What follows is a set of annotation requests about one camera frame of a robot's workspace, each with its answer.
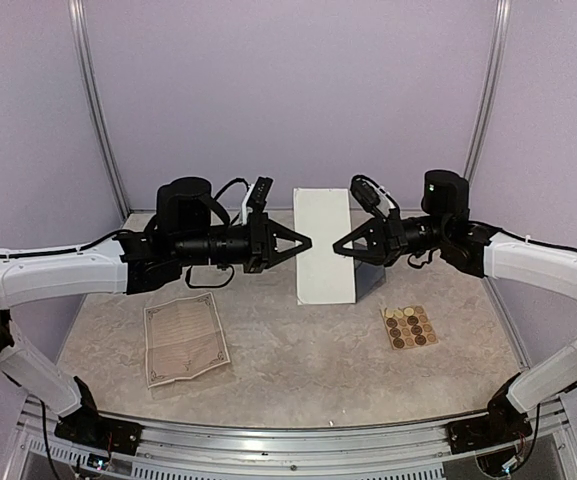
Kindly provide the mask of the blue paper envelope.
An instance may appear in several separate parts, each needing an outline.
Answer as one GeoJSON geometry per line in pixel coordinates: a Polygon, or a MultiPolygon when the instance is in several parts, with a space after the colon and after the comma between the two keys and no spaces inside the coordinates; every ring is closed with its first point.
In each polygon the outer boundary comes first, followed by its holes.
{"type": "Polygon", "coordinates": [[[359,303],[386,283],[386,271],[383,265],[371,263],[375,254],[365,242],[354,241],[352,246],[359,252],[359,256],[353,260],[355,295],[359,303]]]}

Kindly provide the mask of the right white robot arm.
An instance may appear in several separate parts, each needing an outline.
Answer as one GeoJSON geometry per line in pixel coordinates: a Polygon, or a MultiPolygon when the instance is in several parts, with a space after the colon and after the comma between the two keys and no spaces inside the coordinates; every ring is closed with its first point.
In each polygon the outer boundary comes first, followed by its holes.
{"type": "MultiPolygon", "coordinates": [[[[457,173],[424,175],[420,217],[402,218],[399,205],[376,181],[357,174],[350,193],[370,219],[334,243],[336,254],[390,267],[435,253],[477,278],[516,281],[577,301],[577,248],[556,246],[473,221],[470,186],[457,173]]],[[[479,426],[491,444],[503,442],[543,400],[577,385],[577,340],[508,381],[489,401],[479,426]]]]}

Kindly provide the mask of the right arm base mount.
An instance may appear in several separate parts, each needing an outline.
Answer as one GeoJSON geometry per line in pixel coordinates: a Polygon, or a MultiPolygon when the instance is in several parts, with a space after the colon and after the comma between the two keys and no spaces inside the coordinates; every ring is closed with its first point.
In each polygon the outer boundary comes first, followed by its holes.
{"type": "Polygon", "coordinates": [[[485,414],[447,424],[452,454],[485,449],[533,434],[528,414],[519,412],[507,398],[510,384],[511,381],[506,382],[492,396],[485,414]]]}

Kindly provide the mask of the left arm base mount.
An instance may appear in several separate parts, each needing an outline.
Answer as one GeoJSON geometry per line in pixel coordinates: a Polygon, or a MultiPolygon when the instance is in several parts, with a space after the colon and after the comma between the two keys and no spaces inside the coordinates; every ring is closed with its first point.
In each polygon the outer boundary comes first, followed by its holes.
{"type": "Polygon", "coordinates": [[[78,408],[73,413],[59,416],[55,436],[104,450],[108,454],[135,456],[143,426],[101,415],[86,383],[77,376],[74,377],[74,382],[80,394],[78,408]]]}

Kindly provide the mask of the beige letter with border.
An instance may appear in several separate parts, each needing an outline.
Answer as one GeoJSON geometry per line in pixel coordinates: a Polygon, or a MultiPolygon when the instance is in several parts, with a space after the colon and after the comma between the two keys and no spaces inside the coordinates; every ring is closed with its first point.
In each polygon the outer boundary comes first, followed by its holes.
{"type": "Polygon", "coordinates": [[[296,292],[300,305],[356,302],[354,263],[334,252],[333,244],[351,232],[346,189],[296,188],[294,229],[312,246],[296,257],[296,292]]]}

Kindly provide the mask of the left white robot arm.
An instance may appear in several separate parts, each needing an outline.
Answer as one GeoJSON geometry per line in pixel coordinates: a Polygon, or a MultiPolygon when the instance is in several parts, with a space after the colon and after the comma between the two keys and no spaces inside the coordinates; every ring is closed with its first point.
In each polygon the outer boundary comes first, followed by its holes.
{"type": "Polygon", "coordinates": [[[50,250],[0,249],[0,371],[42,400],[83,442],[101,443],[108,424],[89,388],[24,337],[12,322],[12,308],[94,293],[147,293],[180,279],[187,267],[241,266],[257,274],[281,264],[312,241],[270,219],[265,206],[271,186],[270,178],[258,178],[234,223],[208,180],[182,177],[158,189],[155,215],[141,231],[120,229],[50,250]]]}

